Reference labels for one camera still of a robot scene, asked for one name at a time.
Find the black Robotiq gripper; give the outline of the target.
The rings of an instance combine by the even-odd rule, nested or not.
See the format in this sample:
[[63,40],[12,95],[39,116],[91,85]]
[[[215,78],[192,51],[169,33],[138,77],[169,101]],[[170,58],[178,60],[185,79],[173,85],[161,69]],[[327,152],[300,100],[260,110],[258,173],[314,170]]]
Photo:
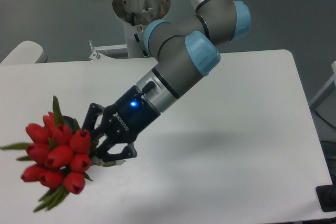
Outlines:
[[[103,107],[91,103],[84,119],[82,129],[92,132],[95,129],[97,118],[102,116],[102,121],[97,133],[103,133],[106,139],[96,150],[96,157],[104,162],[120,161],[137,157],[134,141],[139,133],[160,116],[144,95],[154,89],[155,85],[146,84],[141,90],[132,86],[113,105]],[[125,144],[123,150],[116,154],[108,151],[116,144]]]

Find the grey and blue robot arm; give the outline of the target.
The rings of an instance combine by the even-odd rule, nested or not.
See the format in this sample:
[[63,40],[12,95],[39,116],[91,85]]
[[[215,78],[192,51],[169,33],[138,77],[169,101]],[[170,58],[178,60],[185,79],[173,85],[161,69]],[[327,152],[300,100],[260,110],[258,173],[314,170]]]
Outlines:
[[90,105],[83,128],[90,132],[93,161],[136,157],[138,134],[220,62],[216,46],[249,33],[251,16],[243,2],[191,1],[195,15],[172,24],[160,14],[161,0],[125,0],[126,20],[145,25],[144,52],[157,64],[113,105]]

